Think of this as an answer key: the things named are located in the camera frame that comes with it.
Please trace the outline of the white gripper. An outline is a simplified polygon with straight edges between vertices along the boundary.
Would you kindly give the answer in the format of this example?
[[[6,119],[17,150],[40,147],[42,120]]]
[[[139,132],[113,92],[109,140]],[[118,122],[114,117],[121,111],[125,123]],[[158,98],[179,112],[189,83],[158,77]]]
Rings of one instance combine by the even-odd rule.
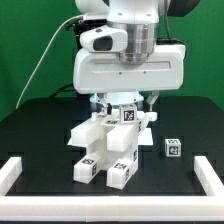
[[[144,63],[119,60],[118,53],[90,53],[81,49],[76,56],[73,84],[80,94],[99,93],[103,112],[112,113],[105,93],[152,91],[149,110],[159,97],[158,90],[178,89],[183,84],[185,46],[156,45]]]

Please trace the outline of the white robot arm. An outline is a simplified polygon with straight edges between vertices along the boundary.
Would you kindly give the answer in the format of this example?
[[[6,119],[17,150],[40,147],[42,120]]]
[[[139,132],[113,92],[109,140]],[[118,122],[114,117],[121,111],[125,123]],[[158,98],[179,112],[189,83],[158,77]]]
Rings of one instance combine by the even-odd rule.
[[[105,113],[141,99],[142,91],[174,90],[183,84],[186,46],[157,37],[159,18],[184,17],[200,0],[76,0],[83,22],[74,87],[95,94]]]

